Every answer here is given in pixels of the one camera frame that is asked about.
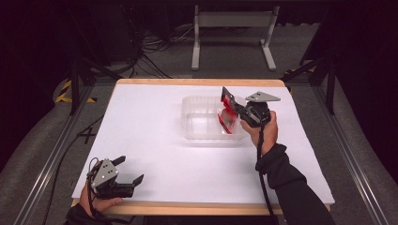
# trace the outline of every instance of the black strap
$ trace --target black strap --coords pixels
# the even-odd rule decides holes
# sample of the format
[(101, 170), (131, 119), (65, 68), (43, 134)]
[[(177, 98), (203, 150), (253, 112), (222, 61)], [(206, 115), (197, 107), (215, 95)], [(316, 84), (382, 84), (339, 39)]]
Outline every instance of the black strap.
[[(257, 161), (261, 158), (261, 148), (263, 146), (263, 142), (264, 142), (264, 127), (266, 126), (266, 122), (262, 121), (261, 122), (261, 126), (260, 126), (260, 132), (259, 132), (259, 138), (258, 138), (258, 144), (257, 144)], [(269, 201), (269, 197), (267, 194), (267, 188), (266, 188), (266, 183), (264, 181), (264, 175), (262, 171), (258, 172), (258, 175), (260, 177), (260, 184), (261, 184), (261, 188), (263, 189), (263, 195), (264, 198), (266, 199), (266, 204), (267, 204), (267, 208), (269, 211), (269, 215), (272, 218), (272, 223), (277, 225), (279, 224), (277, 217), (275, 217), (273, 210), (272, 210), (272, 206), (271, 206), (271, 202)]]
[(283, 144), (275, 143), (269, 152), (267, 152), (267, 156), (262, 156), (255, 163), (255, 169), (263, 174), (267, 173), (267, 169), (272, 166), (273, 163), (278, 161), (279, 158), (283, 158), (286, 156), (286, 146)]

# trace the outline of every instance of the wrist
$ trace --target wrist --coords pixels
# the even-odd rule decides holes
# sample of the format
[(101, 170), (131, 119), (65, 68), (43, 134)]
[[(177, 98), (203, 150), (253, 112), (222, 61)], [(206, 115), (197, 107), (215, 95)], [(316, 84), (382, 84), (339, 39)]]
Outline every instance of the wrist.
[(255, 169), (263, 174), (267, 173), (267, 168), (279, 158), (286, 156), (285, 151), (286, 146), (275, 143), (271, 149), (256, 162)]
[(264, 142), (263, 146), (261, 146), (261, 157), (271, 150), (271, 148), (275, 145), (275, 142)]

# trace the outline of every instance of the transparent plastic box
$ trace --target transparent plastic box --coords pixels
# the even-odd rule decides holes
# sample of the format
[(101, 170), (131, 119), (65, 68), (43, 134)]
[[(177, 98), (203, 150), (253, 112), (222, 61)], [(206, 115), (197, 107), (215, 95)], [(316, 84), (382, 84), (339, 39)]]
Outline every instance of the transparent plastic box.
[[(245, 105), (242, 97), (236, 97), (236, 102)], [(218, 114), (225, 107), (221, 97), (184, 97), (182, 99), (181, 124), (185, 138), (198, 141), (228, 141), (243, 139), (245, 131), (238, 118), (232, 133), (222, 127)]]

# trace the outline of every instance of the cable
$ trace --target cable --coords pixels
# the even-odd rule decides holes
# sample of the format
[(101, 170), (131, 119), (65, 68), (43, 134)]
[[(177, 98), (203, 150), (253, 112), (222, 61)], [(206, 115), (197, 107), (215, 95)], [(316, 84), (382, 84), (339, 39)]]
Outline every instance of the cable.
[(138, 63), (137, 63), (137, 67), (140, 68), (142, 71), (144, 71), (145, 73), (147, 73), (147, 74), (149, 74), (149, 75), (152, 75), (152, 76), (157, 77), (157, 78), (161, 78), (160, 76), (158, 76), (158, 75), (156, 75), (156, 74), (152, 74), (152, 73), (146, 71), (146, 70), (143, 69)]
[(144, 54), (144, 58), (146, 58), (147, 60), (149, 60), (149, 62), (161, 73), (163, 74), (166, 78), (172, 78), (169, 75), (165, 74), (163, 71), (161, 71), (156, 65), (155, 63), (148, 57), (146, 56), (146, 54)]
[[(260, 126), (258, 144), (257, 144), (257, 160), (259, 160), (261, 158), (261, 147), (263, 146), (263, 142), (264, 142), (264, 127), (265, 127), (265, 125), (266, 125), (266, 121), (262, 121), (261, 126)], [(274, 225), (277, 225), (279, 222), (277, 220), (277, 217), (275, 217), (273, 210), (272, 210), (271, 202), (270, 202), (268, 194), (267, 194), (266, 183), (264, 182), (263, 172), (259, 171), (258, 175), (260, 177), (261, 188), (263, 190), (263, 195), (266, 200), (267, 208), (269, 211), (269, 215), (271, 216), (272, 223)]]
[[(127, 66), (125, 66), (125, 67), (122, 67), (122, 68), (118, 68), (118, 69), (115, 69), (115, 70), (110, 70), (110, 71), (112, 71), (113, 73), (115, 73), (115, 74), (121, 74), (121, 73), (123, 73), (123, 72), (126, 72), (126, 71), (128, 71), (130, 68), (132, 68), (133, 67), (133, 62), (128, 62), (128, 65)], [(94, 72), (94, 74), (96, 75), (96, 76), (98, 76), (98, 77), (100, 77), (100, 76), (103, 76), (103, 77), (105, 77), (105, 76), (108, 76), (108, 75), (106, 75), (105, 73), (103, 73), (103, 72), (101, 72), (101, 71), (92, 71), (92, 72)]]
[(132, 78), (132, 74), (134, 74), (134, 72), (135, 72), (135, 69), (134, 69), (134, 67), (132, 67), (132, 68), (131, 68), (131, 74), (130, 74), (130, 76), (129, 76), (129, 79)]
[(171, 78), (168, 75), (166, 75), (165, 73), (163, 73), (161, 70), (153, 68), (147, 61), (143, 60), (143, 62), (146, 63), (150, 68), (155, 70), (162, 78)]
[(56, 184), (56, 180), (58, 178), (58, 174), (59, 174), (59, 170), (61, 168), (61, 164), (62, 161), (64, 160), (65, 155), (67, 154), (68, 150), (72, 147), (72, 145), (76, 142), (76, 140), (83, 134), (85, 133), (88, 129), (90, 129), (93, 125), (95, 125), (100, 119), (102, 119), (103, 116), (101, 116), (100, 118), (98, 118), (96, 121), (94, 121), (92, 124), (90, 124), (88, 127), (86, 127), (84, 130), (82, 130), (81, 132), (79, 132), (76, 137), (72, 140), (72, 142), (68, 145), (68, 147), (65, 149), (64, 154), (62, 155), (61, 159), (58, 162), (58, 165), (56, 167), (56, 172), (55, 172), (55, 177), (54, 177), (54, 181), (53, 181), (53, 186), (52, 186), (52, 191), (50, 193), (50, 200), (49, 203), (47, 204), (47, 209), (46, 209), (46, 213), (44, 215), (44, 219), (42, 222), (42, 225), (45, 225), (47, 222), (47, 216), (50, 212), (50, 207), (53, 201), (53, 195), (54, 195), (54, 190), (55, 190), (55, 184)]
[[(168, 41), (165, 41), (165, 40), (160, 39), (160, 38), (156, 38), (154, 40), (150, 39), (147, 42), (145, 42), (146, 38), (149, 38), (151, 36), (155, 37), (155, 35), (153, 35), (153, 34), (147, 35), (147, 36), (144, 37), (142, 48), (144, 50), (150, 50), (151, 51), (151, 52), (145, 52), (145, 53), (155, 53), (157, 51), (164, 52), (167, 49), (169, 49), (170, 47), (172, 47), (174, 44), (181, 43), (181, 42), (183, 42), (186, 39), (189, 39), (189, 40), (193, 41), (192, 38), (186, 37), (192, 31), (192, 29), (193, 29), (193, 26), (188, 31), (186, 31), (184, 34), (182, 34), (180, 36), (170, 37), (168, 39)], [(157, 48), (148, 48), (147, 46), (150, 46), (150, 45), (158, 45), (158, 46), (157, 46)]]
[(155, 72), (157, 72), (158, 73), (158, 75), (155, 75), (155, 74), (152, 74), (152, 73), (149, 73), (148, 71), (146, 71), (146, 70), (144, 70), (143, 68), (141, 68), (140, 67), (140, 69), (142, 69), (143, 71), (145, 71), (146, 73), (148, 73), (148, 74), (150, 74), (150, 75), (152, 75), (152, 76), (155, 76), (155, 77), (158, 77), (158, 78), (164, 78), (163, 76), (162, 76), (162, 74), (161, 73), (159, 73), (156, 69), (154, 69), (152, 66), (150, 66), (148, 63), (147, 63), (147, 61), (144, 61), (144, 60), (142, 60), (145, 64), (147, 64), (150, 68), (152, 68), (153, 70), (155, 70)]

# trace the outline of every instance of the table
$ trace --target table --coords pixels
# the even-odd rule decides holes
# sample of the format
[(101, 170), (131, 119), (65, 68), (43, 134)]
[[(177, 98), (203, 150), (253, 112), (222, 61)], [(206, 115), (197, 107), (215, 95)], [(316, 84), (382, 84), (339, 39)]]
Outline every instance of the table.
[[(184, 97), (183, 95), (179, 98), (175, 96), (181, 93), (186, 94), (187, 90), (190, 90), (189, 94), (192, 95), (217, 96), (221, 94), (222, 86), (229, 88), (236, 97), (242, 96), (246, 92), (249, 96), (258, 90), (272, 95), (278, 93), (281, 95), (280, 102), (268, 104), (279, 115), (279, 141), (286, 144), (287, 154), (290, 156), (292, 164), (307, 176), (309, 186), (318, 194), (323, 203), (327, 207), (333, 204), (334, 200), (329, 186), (320, 171), (314, 151), (299, 122), (293, 99), (283, 82), (279, 80), (214, 79), (119, 80), (97, 139), (72, 195), (73, 203), (77, 203), (79, 200), (91, 158), (115, 159), (126, 155), (126, 161), (117, 166), (119, 169), (117, 179), (121, 180), (116, 181), (119, 183), (131, 182), (142, 173), (145, 174), (144, 181), (135, 189), (132, 199), (126, 199), (122, 204), (114, 206), (106, 213), (119, 215), (268, 215), (257, 179), (258, 173), (254, 170), (255, 147), (249, 136), (238, 142), (230, 143), (189, 142), (178, 131), (180, 114), (171, 113), (173, 111), (180, 112), (181, 99)], [(144, 119), (153, 118), (156, 114), (151, 110), (154, 108), (149, 104), (156, 105), (155, 108), (161, 109), (162, 115), (155, 121), (156, 123), (149, 124)], [(164, 130), (173, 130), (174, 132), (166, 133)], [(295, 148), (292, 146), (292, 142), (302, 144), (296, 144)], [(274, 213), (281, 214), (282, 210), (277, 203), (275, 194), (270, 189), (268, 194), (273, 203)]]

